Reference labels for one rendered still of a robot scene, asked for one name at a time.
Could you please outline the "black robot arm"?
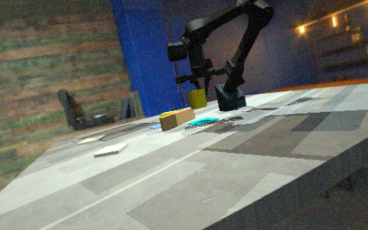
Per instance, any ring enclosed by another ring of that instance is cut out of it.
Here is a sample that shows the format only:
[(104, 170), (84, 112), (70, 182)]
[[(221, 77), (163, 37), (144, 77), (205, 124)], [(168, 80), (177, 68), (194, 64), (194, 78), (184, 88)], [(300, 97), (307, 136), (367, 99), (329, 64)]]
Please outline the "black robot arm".
[[(198, 18), (186, 25), (186, 30), (180, 37), (181, 42), (168, 44), (167, 54), (170, 62), (186, 59), (187, 51), (189, 58), (204, 55), (202, 45), (212, 31), (226, 22), (230, 22), (239, 15), (249, 14), (248, 27), (240, 41), (234, 58), (227, 59), (224, 65), (228, 75), (226, 83), (221, 86), (228, 94), (234, 94), (239, 90), (237, 87), (245, 83), (243, 76), (243, 63), (247, 58), (260, 30), (268, 25), (274, 16), (274, 10), (264, 0), (236, 0), (226, 7), (218, 10), (210, 17)], [(189, 38), (190, 42), (187, 40)], [(190, 61), (192, 75), (200, 76), (209, 73), (213, 67), (210, 58), (199, 62)], [(191, 63), (192, 62), (192, 63)]]

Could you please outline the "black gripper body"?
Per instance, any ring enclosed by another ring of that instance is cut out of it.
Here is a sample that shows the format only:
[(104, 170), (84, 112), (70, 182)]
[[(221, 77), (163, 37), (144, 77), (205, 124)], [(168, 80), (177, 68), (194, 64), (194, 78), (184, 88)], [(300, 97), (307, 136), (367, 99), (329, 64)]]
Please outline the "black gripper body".
[[(200, 61), (199, 58), (201, 58), (201, 59), (203, 58), (203, 60), (205, 61), (205, 56), (204, 55), (191, 57), (190, 61), (194, 61), (196, 63), (196, 62)], [(205, 77), (207, 79), (207, 78), (212, 78), (212, 75), (223, 75), (223, 74), (226, 74), (226, 70), (225, 70), (224, 66), (215, 67), (215, 68), (213, 68), (212, 71), (209, 71), (209, 73), (203, 74), (203, 75), (200, 75), (200, 76), (195, 76), (195, 75), (187, 75), (187, 76), (186, 75), (179, 75), (179, 76), (176, 76), (175, 81), (176, 81), (176, 84), (184, 83), (187, 80), (190, 80), (191, 82), (193, 82), (193, 81), (197, 81), (198, 78)]]

